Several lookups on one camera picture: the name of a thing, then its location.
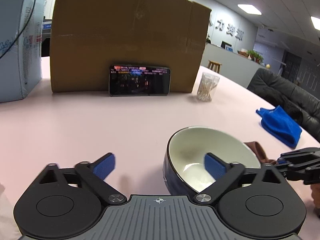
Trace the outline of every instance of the blue towel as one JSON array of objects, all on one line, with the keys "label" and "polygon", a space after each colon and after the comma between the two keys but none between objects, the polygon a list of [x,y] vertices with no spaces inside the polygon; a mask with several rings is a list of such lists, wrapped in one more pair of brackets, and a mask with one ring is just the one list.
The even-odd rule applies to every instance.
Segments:
[{"label": "blue towel", "polygon": [[281,106],[272,110],[260,108],[256,113],[262,117],[261,125],[265,130],[287,146],[291,148],[297,146],[302,129]]}]

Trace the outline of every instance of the computer monitor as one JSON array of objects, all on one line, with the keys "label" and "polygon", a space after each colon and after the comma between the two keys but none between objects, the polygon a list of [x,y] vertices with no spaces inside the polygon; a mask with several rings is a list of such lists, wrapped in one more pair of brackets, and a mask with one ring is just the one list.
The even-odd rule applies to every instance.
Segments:
[{"label": "computer monitor", "polygon": [[226,45],[228,45],[228,46],[232,47],[232,45],[231,45],[231,44],[226,43],[225,41],[223,41],[223,42],[221,43],[221,47],[222,47],[222,48],[224,48],[224,49],[226,49]]}]

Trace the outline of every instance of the chinese characters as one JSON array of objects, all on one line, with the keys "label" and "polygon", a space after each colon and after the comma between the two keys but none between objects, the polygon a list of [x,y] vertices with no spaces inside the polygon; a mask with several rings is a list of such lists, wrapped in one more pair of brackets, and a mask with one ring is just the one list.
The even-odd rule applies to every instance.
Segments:
[{"label": "chinese characters", "polygon": [[230,34],[231,36],[233,36],[235,31],[236,31],[236,28],[232,24],[228,24],[227,34]]},{"label": "chinese characters", "polygon": [[[224,30],[224,25],[225,23],[223,20],[217,20],[218,25],[216,26],[216,29],[219,29],[220,31]],[[227,27],[227,34],[230,34],[231,36],[235,35],[236,32],[236,39],[242,41],[243,36],[244,36],[244,31],[240,30],[239,28],[236,28],[233,24],[228,24]]]},{"label": "chinese characters", "polygon": [[219,23],[219,25],[216,26],[216,29],[219,28],[220,31],[223,31],[223,29],[224,29],[224,22],[223,22],[223,20],[218,20],[217,22]]}]

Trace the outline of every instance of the blue bowl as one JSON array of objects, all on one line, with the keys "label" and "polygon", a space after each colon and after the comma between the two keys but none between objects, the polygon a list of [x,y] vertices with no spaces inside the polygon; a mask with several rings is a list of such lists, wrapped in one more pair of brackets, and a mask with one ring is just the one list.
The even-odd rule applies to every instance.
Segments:
[{"label": "blue bowl", "polygon": [[252,150],[233,136],[209,127],[186,127],[171,136],[164,157],[164,182],[171,195],[193,198],[215,182],[204,168],[207,152],[226,163],[239,162],[248,168],[260,168]]}]

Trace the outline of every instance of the phone screen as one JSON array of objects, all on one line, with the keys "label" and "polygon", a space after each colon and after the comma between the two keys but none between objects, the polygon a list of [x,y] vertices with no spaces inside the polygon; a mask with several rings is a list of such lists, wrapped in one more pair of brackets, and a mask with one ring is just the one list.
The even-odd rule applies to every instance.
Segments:
[{"label": "phone screen", "polygon": [[167,95],[171,71],[166,67],[114,65],[110,67],[109,94]]}]

